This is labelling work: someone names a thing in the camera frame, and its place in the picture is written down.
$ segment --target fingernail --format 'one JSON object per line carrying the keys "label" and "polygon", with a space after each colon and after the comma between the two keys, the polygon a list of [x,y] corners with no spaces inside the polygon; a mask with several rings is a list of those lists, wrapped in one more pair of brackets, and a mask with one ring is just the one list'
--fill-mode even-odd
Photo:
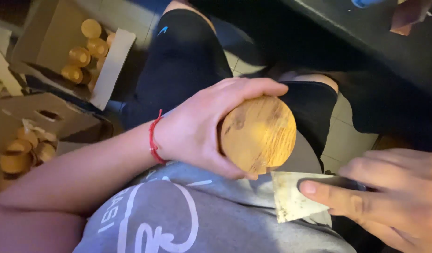
{"label": "fingernail", "polygon": [[257,180],[258,179],[258,175],[257,174],[246,173],[246,176],[244,178],[246,178],[248,180]]}
{"label": "fingernail", "polygon": [[316,184],[312,181],[303,181],[300,184],[300,191],[302,193],[314,194],[316,193]]}

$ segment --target forearm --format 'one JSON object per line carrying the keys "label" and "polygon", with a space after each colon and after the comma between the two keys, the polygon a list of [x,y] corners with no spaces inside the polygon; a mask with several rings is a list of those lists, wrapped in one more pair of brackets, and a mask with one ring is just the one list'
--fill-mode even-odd
{"label": "forearm", "polygon": [[29,211],[89,214],[127,182],[157,162],[151,156],[149,126],[62,155],[0,194],[0,205]]}

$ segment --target cardboard handle hole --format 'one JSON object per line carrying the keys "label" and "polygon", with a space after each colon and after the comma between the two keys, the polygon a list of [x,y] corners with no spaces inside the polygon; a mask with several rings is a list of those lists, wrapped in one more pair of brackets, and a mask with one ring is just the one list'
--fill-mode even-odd
{"label": "cardboard handle hole", "polygon": [[50,112],[46,110],[38,110],[35,112],[37,112],[39,115],[41,115],[42,117],[44,117],[50,122],[57,122],[63,120],[63,118],[60,115],[56,114],[55,112]]}

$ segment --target wood grain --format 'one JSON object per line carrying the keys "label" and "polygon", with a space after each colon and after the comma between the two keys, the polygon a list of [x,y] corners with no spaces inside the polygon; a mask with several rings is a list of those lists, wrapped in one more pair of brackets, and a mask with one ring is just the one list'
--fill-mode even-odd
{"label": "wood grain", "polygon": [[265,174],[283,165],[295,145],[297,128],[291,110],[277,97],[247,100],[224,119],[223,153],[240,169]]}

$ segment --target black table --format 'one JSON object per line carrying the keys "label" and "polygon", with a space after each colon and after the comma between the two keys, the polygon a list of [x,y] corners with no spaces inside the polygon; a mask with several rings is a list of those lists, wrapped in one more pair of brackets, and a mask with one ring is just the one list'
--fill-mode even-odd
{"label": "black table", "polygon": [[282,2],[432,95],[432,16],[414,25],[409,36],[402,36],[389,31],[395,0],[368,9],[360,9],[350,0]]}

